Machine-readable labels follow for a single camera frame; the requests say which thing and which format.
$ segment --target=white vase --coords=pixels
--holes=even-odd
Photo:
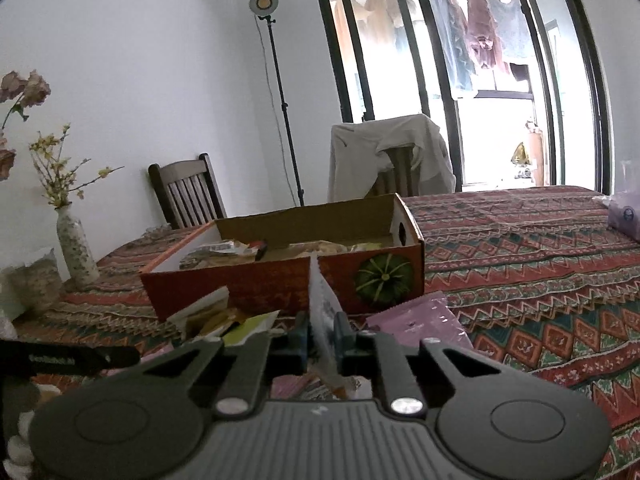
[[[100,271],[91,255],[91,250],[86,242],[84,229],[80,220],[71,213],[71,206],[67,205],[57,209],[58,238],[62,254],[65,257],[66,268],[78,288],[83,288],[100,277]]]

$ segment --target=power cord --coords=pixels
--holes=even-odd
[[[296,199],[293,195],[293,188],[291,187],[291,182],[289,181],[289,172],[287,171],[287,159],[284,155],[284,142],[282,140],[282,131],[280,129],[280,120],[278,119],[278,113],[276,111],[276,105],[273,101],[273,91],[271,90],[271,80],[269,78],[269,66],[267,62],[267,51],[264,48],[264,41],[262,39],[262,31],[260,30],[260,25],[258,24],[258,18],[254,16],[255,20],[255,28],[258,29],[258,35],[260,36],[260,46],[262,47],[262,58],[264,59],[264,75],[267,76],[267,86],[269,88],[269,96],[271,98],[271,108],[273,109],[273,116],[276,119],[276,126],[278,127],[278,138],[280,139],[280,153],[282,154],[282,167],[284,169],[284,176],[287,179],[287,186],[289,186],[289,192],[291,193],[291,199],[293,200],[293,205],[296,204]]]

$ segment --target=table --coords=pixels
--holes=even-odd
[[[425,240],[426,292],[448,295],[477,350],[593,399],[614,429],[598,478],[626,480],[640,475],[640,246],[607,229],[596,195],[557,186],[406,202]],[[113,251],[91,289],[19,319],[18,334],[133,344],[143,354],[177,340],[156,319],[137,270],[190,231]]]

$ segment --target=chair backrest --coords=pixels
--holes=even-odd
[[[418,196],[420,168],[411,170],[413,145],[400,148],[389,148],[385,153],[394,165],[392,170],[378,175],[367,196],[398,193],[400,196]]]
[[[164,218],[174,229],[206,224],[226,217],[207,153],[164,168],[149,166],[151,185]]]

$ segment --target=window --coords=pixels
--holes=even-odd
[[[579,0],[319,1],[345,122],[427,114],[458,190],[608,192],[604,83]]]

